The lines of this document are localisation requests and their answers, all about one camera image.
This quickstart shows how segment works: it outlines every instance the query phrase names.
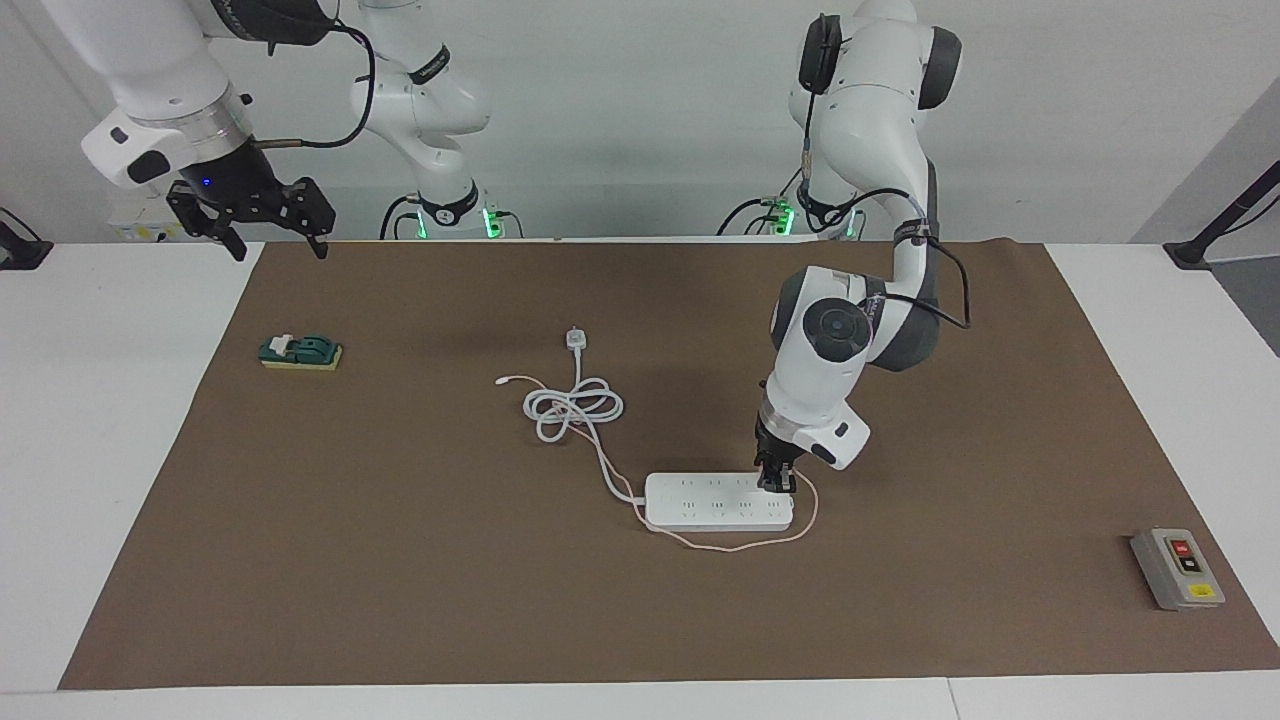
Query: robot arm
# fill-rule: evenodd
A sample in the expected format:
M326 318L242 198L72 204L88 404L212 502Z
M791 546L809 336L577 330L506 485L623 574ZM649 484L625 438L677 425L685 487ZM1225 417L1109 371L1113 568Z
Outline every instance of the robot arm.
M184 229L221 242L237 260L233 222L270 222L306 236L333 229L311 178L280 183L253 143L244 101L210 55L206 36L314 45L334 23L317 0L44 0L59 29L106 81L118 106L81 142L120 187L172 170L169 204ZM332 12L334 3L325 3ZM212 217L205 213L212 211Z
M360 0L360 10L378 51L367 127L413 168L422 227L431 237L488 232L485 191L452 136L484 129L489 96L451 67L424 0ZM364 92L351 99L364 106Z
M849 222L835 219L844 199L879 192L897 228L893 277L810 266L783 284L755 428L765 489L794 492L791 466L805 452L846 468L870 437L846 401L863 368L905 370L937 343L937 316L910 302L937 306L937 186L916 127L946 99L959 54L954 35L916 23L909 0L867 0L844 23L810 27L791 94L792 117L812 128L797 202L819 234L836 234Z

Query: power strip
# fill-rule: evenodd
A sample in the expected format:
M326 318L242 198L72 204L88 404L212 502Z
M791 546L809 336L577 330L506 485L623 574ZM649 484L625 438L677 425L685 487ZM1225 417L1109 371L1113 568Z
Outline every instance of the power strip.
M787 529L791 496L763 491L758 479L758 473L654 473L644 482L645 518L673 533Z

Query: white table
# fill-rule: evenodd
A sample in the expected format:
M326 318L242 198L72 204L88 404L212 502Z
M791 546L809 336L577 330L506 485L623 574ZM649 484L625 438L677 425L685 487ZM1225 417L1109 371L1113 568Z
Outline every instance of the white table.
M1280 712L1280 671L52 692L260 250L236 264L207 245L61 245L38 272L0 273L0 719ZM1280 360L1212 275L1158 247L1050 254L1280 637Z

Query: green object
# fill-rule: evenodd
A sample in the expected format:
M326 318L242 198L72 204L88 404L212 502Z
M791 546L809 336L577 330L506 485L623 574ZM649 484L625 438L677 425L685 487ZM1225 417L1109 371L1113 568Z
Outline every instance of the green object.
M337 363L342 346L319 334L308 334L297 340L284 341L289 336L268 338L257 348L257 359L264 364L292 365L333 365Z
M502 237L502 219L499 219L494 213L490 213L488 208L484 208L483 213L485 232L489 233L489 237Z
M854 237L854 223L861 218L863 222L858 225L858 240L863 238L863 231L867 229L867 215L861 210L854 210L854 214L849 218L849 227L845 228L845 237Z
M774 208L782 210L782 214L773 220L773 234L791 234L791 225L795 224L796 211L791 209L791 205L786 200L780 200L774 204Z

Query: white plug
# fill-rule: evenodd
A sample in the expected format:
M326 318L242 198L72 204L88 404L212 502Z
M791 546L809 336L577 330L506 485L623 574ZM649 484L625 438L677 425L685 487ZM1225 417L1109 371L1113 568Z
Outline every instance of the white plug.
M586 350L586 331L581 331L577 325L570 328L564 333L564 347L570 350Z

